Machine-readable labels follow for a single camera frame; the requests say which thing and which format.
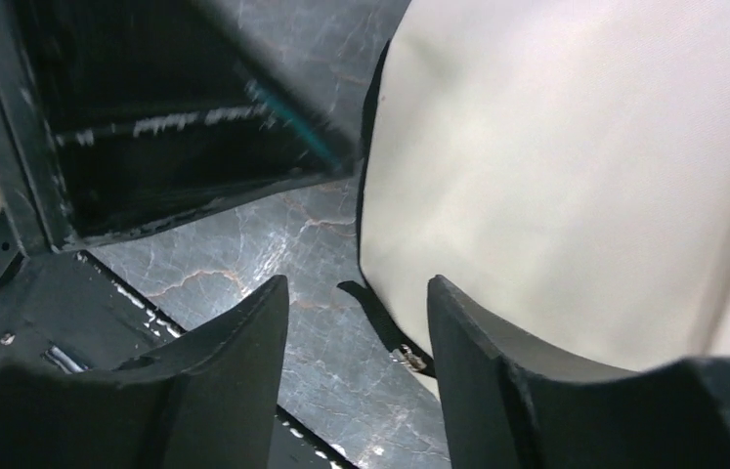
gray marble surface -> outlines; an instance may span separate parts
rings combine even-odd
[[[366,87],[407,0],[223,0],[241,27],[358,129]],[[186,328],[274,274],[289,278],[279,403],[362,468],[450,467],[438,402],[392,362],[358,303],[356,181],[287,192],[94,251]]]

white fabric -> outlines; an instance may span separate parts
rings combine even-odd
[[[363,272],[429,353],[441,274],[600,362],[730,354],[730,0],[414,0],[364,197]]]

marble tabletop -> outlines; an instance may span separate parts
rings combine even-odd
[[[222,1],[334,119],[359,128],[376,61],[408,0]],[[451,467],[439,403],[391,360],[359,304],[335,286],[361,279],[357,188],[351,180],[281,193],[93,252],[185,328],[286,275],[279,403],[364,469]]]

black fabric strap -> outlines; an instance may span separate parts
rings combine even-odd
[[[382,83],[382,69],[385,66],[385,59],[390,48],[390,41],[385,44],[379,62],[376,64],[376,71],[373,73],[373,79],[370,87],[365,95],[365,104],[363,106],[362,133],[361,133],[361,152],[363,154],[362,176],[359,181],[359,197],[356,205],[356,235],[357,235],[357,255],[362,256],[362,208],[365,200],[365,181],[367,179],[367,161],[370,158],[370,143],[373,139],[373,126],[376,120],[376,109],[379,103],[379,90]],[[367,319],[376,331],[376,335],[384,344],[388,352],[393,353],[399,351],[405,357],[408,352],[424,363],[424,366],[417,372],[436,378],[434,369],[434,361],[431,357],[420,349],[418,345],[413,343],[404,332],[396,325],[388,310],[379,300],[378,295],[370,288],[365,280],[365,285],[359,285],[354,281],[344,281],[338,284],[338,287],[356,298],[365,310]]]

white cloth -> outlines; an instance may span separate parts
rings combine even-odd
[[[414,0],[364,198],[363,272],[428,353],[444,275],[599,362],[730,354],[730,0]]]

